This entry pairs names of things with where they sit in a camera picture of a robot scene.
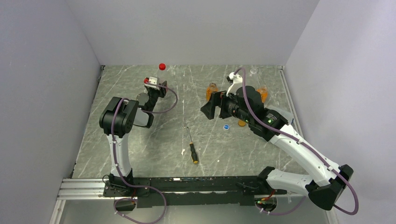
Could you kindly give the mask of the clear red-label bottle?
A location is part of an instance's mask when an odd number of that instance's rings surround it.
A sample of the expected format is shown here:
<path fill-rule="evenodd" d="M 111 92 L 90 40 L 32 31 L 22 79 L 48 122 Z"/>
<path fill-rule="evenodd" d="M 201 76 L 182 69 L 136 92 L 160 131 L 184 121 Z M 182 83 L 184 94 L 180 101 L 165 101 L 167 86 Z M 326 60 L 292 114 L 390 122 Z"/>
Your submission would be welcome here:
<path fill-rule="evenodd" d="M 158 77 L 160 79 L 159 83 L 166 81 L 165 80 L 166 74 L 167 74 L 166 69 L 165 70 L 158 69 L 156 77 Z"/>

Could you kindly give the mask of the red bottle cap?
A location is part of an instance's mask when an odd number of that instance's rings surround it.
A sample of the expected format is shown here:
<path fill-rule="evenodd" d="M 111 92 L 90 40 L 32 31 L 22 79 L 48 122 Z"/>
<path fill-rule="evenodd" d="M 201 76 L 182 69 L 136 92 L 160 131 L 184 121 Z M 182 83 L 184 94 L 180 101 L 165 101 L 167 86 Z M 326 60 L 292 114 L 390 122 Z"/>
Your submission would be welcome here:
<path fill-rule="evenodd" d="M 158 68 L 159 68 L 159 70 L 165 70 L 165 69 L 166 69 L 166 64 L 160 63 L 160 64 L 158 65 Z"/>

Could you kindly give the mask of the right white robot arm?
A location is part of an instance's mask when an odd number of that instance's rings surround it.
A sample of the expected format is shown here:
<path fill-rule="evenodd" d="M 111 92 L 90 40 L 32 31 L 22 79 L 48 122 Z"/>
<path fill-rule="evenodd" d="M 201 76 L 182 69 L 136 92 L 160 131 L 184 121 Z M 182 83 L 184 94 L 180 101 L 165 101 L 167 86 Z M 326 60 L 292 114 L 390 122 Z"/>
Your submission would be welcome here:
<path fill-rule="evenodd" d="M 353 169 L 347 164 L 340 166 L 331 162 L 313 147 L 308 148 L 285 117 L 264 107 L 261 95 L 254 87 L 239 88 L 230 94 L 214 92 L 200 110 L 208 119 L 213 119 L 216 108 L 220 109 L 220 118 L 243 120 L 254 134 L 282 149 L 307 172 L 299 175 L 267 166 L 257 176 L 260 192 L 268 194 L 273 190 L 286 190 L 308 197 L 323 210 L 336 206 Z"/>

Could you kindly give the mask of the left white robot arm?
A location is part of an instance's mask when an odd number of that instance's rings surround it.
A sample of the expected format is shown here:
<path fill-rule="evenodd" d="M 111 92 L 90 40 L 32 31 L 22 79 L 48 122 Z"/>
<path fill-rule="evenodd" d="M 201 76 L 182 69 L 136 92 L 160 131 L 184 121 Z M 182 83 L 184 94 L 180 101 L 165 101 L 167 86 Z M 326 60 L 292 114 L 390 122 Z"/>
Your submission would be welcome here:
<path fill-rule="evenodd" d="M 109 183 L 122 196 L 128 196 L 134 190 L 128 135 L 134 126 L 151 127 L 155 105 L 168 92 L 167 81 L 160 83 L 154 77 L 145 78 L 144 85 L 147 92 L 138 94 L 136 100 L 113 97 L 99 118 L 99 126 L 103 129 L 111 150 Z"/>

